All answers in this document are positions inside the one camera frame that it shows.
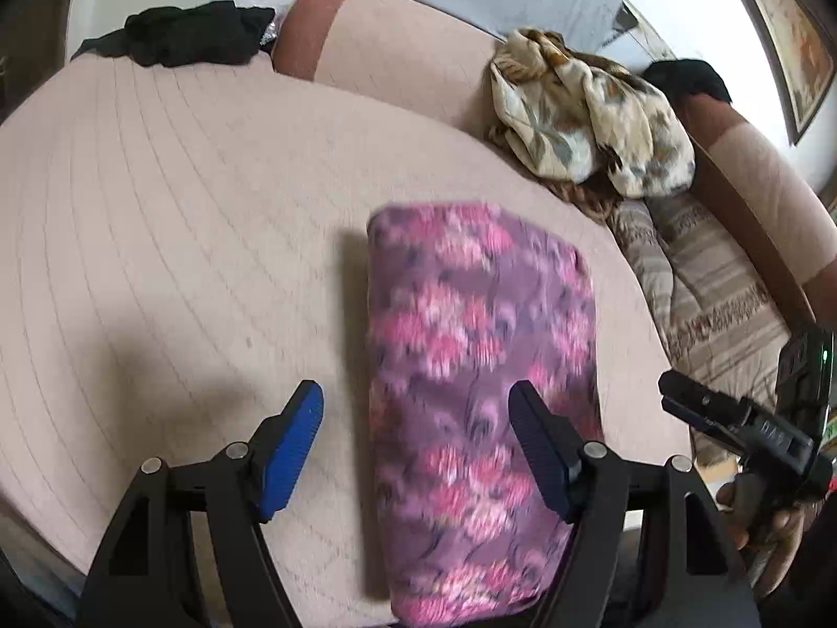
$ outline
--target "hand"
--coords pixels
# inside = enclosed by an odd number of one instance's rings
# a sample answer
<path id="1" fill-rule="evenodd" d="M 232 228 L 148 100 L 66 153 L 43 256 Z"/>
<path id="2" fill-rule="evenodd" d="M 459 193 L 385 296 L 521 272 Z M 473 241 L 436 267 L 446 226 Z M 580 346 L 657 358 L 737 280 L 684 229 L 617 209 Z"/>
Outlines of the hand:
<path id="1" fill-rule="evenodd" d="M 736 509 L 742 508 L 742 503 L 740 502 L 742 493 L 737 493 L 739 486 L 738 479 L 735 482 L 721 486 L 718 490 L 716 500 L 720 505 L 734 508 L 731 511 L 722 512 L 721 516 L 727 522 L 736 548 L 743 550 L 748 544 L 750 536 L 746 530 L 747 522 L 737 517 L 735 512 Z M 746 503 L 743 504 L 742 509 L 752 511 L 753 508 L 747 507 L 747 505 Z M 773 515 L 773 531 L 767 538 L 765 544 L 774 545 L 775 548 L 767 560 L 767 564 L 764 565 L 759 580 L 753 587 L 753 593 L 757 600 L 770 595 L 782 583 L 782 580 L 788 573 L 788 569 L 790 569 L 790 565 L 794 562 L 794 557 L 799 550 L 799 543 L 802 542 L 802 525 L 804 523 L 805 518 L 802 516 L 802 511 L 799 508 L 781 510 Z"/>

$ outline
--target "screw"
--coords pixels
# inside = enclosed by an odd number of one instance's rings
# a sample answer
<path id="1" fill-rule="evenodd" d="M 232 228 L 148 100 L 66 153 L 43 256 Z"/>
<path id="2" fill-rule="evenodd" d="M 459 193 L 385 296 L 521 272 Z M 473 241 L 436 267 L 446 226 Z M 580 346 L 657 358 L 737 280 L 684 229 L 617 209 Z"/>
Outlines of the screw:
<path id="1" fill-rule="evenodd" d="M 685 457 L 685 455 L 676 455 L 671 459 L 671 466 L 677 470 L 677 472 L 686 472 L 692 471 L 692 461 Z"/>
<path id="2" fill-rule="evenodd" d="M 250 447 L 247 444 L 244 444 L 243 441 L 236 441 L 233 442 L 233 444 L 229 444 L 226 454 L 228 458 L 238 461 L 239 459 L 244 458 L 248 451 L 250 451 Z"/>
<path id="3" fill-rule="evenodd" d="M 162 461 L 156 457 L 149 458 L 147 461 L 143 462 L 142 465 L 140 465 L 140 469 L 147 475 L 153 475 L 155 472 L 159 472 L 161 467 Z"/>
<path id="4" fill-rule="evenodd" d="M 584 453 L 589 458 L 600 459 L 608 455 L 608 447 L 597 441 L 589 441 L 584 444 Z"/>

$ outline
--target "framed painting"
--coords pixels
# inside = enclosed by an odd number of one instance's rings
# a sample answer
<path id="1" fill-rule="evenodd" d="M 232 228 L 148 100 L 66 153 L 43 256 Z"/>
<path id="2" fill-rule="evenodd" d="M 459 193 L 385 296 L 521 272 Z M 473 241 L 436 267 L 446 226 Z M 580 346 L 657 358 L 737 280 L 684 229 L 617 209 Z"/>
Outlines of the framed painting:
<path id="1" fill-rule="evenodd" d="M 822 200 L 825 209 L 829 211 L 834 223 L 837 224 L 837 173 L 831 177 L 831 182 L 819 194 L 819 199 Z"/>
<path id="2" fill-rule="evenodd" d="M 830 38 L 796 0 L 742 0 L 770 61 L 791 144 L 817 115 L 834 80 Z"/>

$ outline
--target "pink floral cushion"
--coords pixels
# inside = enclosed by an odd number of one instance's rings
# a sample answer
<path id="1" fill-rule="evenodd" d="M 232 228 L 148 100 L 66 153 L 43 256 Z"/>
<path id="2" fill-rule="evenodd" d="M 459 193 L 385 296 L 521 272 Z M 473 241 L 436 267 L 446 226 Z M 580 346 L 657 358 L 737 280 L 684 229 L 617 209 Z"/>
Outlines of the pink floral cushion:
<path id="1" fill-rule="evenodd" d="M 370 391 L 392 611 L 456 625 L 529 606 L 570 526 L 547 510 L 508 419 L 528 378 L 601 439 L 595 310 L 574 247 L 482 204 L 387 207 L 369 223 Z"/>

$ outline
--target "black cloth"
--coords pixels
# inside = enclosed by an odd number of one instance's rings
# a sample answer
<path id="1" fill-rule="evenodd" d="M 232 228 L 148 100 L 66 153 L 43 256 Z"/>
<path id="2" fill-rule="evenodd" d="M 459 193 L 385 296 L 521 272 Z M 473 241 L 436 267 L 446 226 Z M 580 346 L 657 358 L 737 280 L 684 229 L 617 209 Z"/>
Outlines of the black cloth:
<path id="1" fill-rule="evenodd" d="M 131 57 L 141 66 L 187 66 L 190 63 L 246 63 L 275 12 L 266 7 L 236 7 L 230 0 L 194 9 L 174 6 L 146 9 L 128 16 L 125 27 L 85 40 L 73 55 Z"/>
<path id="2" fill-rule="evenodd" d="M 685 94 L 709 94 L 725 104 L 732 103 L 721 76 L 712 66 L 700 59 L 655 61 L 647 67 L 642 77 L 661 90 L 672 105 Z"/>

